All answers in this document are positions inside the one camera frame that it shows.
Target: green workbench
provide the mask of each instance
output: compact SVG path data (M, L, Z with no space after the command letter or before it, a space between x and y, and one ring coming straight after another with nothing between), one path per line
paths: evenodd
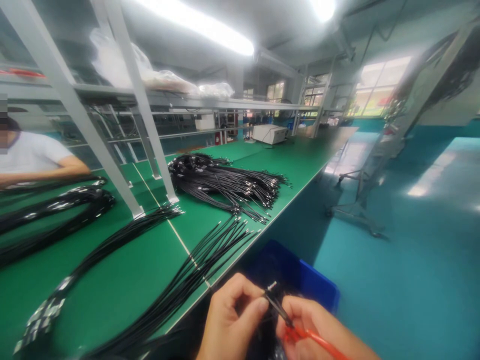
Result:
M237 168L268 170L288 177L293 187L281 187L280 196L269 211L272 217L267 225L243 216L248 220L250 230L264 230L274 223L356 129L324 129L316 139L297 137L273 148L258 142L234 142L206 148L202 152L213 157L229 158ZM154 209L158 203L167 200L163 181L152 177L147 161L127 164L123 169L133 183L132 191L144 210ZM100 242L132 219L112 183L109 182L104 189L117 195L117 204L107 214L59 243L0 270L0 359L12 357L27 320L60 281ZM29 202L51 198L64 190L16 201L4 206L1 213ZM71 290L54 328L56 354L69 357L82 355L130 325L165 288L187 257L187 251L192 251L215 224L230 217L225 211L187 194L177 195L185 214L160 224L119 249L96 265ZM41 231L51 222L51 219L42 219L12 233ZM255 240L230 259L209 284L201 286L157 334L171 329L208 292L208 286L225 274Z

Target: white t-shirt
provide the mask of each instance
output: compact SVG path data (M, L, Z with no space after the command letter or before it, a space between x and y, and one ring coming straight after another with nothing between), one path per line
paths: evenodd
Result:
M6 155L0 155L0 174L39 173L56 170L72 153L59 141L32 132L20 132Z

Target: white box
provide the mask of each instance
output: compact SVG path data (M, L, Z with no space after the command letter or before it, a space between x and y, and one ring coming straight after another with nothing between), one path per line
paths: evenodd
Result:
M213 114L201 114L201 119L195 119L197 130L215 129L215 119Z
M285 141L288 133L289 130L283 126L272 124L255 125L252 138L259 142L273 145Z

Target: fluorescent lamp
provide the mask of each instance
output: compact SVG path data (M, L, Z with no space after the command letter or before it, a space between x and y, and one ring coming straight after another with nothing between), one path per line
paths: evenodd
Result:
M245 56L254 53L254 46L245 36L178 0L136 0L136 2L157 16L199 33L234 52Z
M322 23L330 20L335 13L335 0L310 0L316 16Z

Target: hand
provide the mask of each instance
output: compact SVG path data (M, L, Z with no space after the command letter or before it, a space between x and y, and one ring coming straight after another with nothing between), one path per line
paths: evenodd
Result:
M252 335L269 308L263 294L240 273L214 293L197 360L245 359ZM242 305L239 316L235 309Z
M295 296L285 296L282 307L293 324L303 330L317 333L349 359L378 359L378 356L319 303ZM284 339L285 321L279 316L276 335ZM312 339L283 342L288 360L333 359Z

